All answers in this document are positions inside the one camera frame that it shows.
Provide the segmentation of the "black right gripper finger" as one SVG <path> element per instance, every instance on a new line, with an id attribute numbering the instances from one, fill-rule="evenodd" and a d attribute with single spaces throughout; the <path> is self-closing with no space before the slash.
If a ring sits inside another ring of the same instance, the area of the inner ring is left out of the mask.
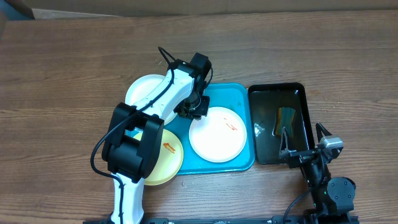
<path id="1" fill-rule="evenodd" d="M 281 134 L 281 142 L 280 142 L 280 149 L 279 149 L 279 158 L 286 158 L 290 154 L 289 150 L 289 134 L 287 132 L 287 128 L 284 126 L 282 128 Z"/>
<path id="2" fill-rule="evenodd" d="M 318 122 L 315 125 L 315 129 L 317 132 L 318 143 L 326 143 L 330 140 L 331 133 L 321 124 L 321 122 Z"/>

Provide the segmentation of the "green yellow sponge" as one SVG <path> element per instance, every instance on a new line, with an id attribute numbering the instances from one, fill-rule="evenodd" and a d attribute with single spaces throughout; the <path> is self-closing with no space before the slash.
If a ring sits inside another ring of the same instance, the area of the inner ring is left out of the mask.
<path id="1" fill-rule="evenodd" d="M 278 108 L 274 135 L 281 136 L 282 128 L 285 127 L 288 135 L 292 137 L 294 135 L 295 115 L 296 111 L 291 107 Z"/>

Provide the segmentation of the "white plate with red stain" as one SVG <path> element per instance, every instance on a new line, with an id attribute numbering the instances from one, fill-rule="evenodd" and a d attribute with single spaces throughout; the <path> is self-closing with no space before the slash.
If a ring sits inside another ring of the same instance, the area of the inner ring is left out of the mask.
<path id="1" fill-rule="evenodd" d="M 211 107 L 200 120 L 193 120 L 188 133 L 193 150 L 202 159 L 221 163 L 237 157 L 247 140 L 242 118 L 224 107 Z"/>

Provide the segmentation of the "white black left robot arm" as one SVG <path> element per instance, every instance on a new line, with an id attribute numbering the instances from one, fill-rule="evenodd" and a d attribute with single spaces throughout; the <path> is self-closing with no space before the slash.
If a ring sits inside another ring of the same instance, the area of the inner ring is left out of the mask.
<path id="1" fill-rule="evenodd" d="M 107 223 L 140 223 L 144 211 L 144 181 L 158 161 L 165 119 L 171 113 L 201 119 L 210 99 L 203 94 L 213 69 L 208 59 L 169 63 L 167 76 L 143 101 L 115 107 L 108 132 L 97 143 L 108 164 L 106 177 L 114 180 L 115 205 Z"/>

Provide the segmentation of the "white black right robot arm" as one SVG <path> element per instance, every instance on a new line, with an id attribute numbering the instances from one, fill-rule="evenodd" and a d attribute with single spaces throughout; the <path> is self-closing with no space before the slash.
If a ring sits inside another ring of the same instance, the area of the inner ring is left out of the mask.
<path id="1" fill-rule="evenodd" d="M 356 184 L 347 177 L 332 177 L 327 164 L 343 150 L 343 141 L 333 135 L 321 123 L 316 124 L 318 144 L 307 151 L 289 149 L 287 128 L 282 128 L 279 157 L 285 159 L 291 169 L 299 168 L 307 181 L 308 190 L 298 196 L 286 209 L 282 223 L 358 223 L 354 210 Z M 312 196 L 312 209 L 301 216 L 290 216 L 292 207 L 307 195 Z"/>

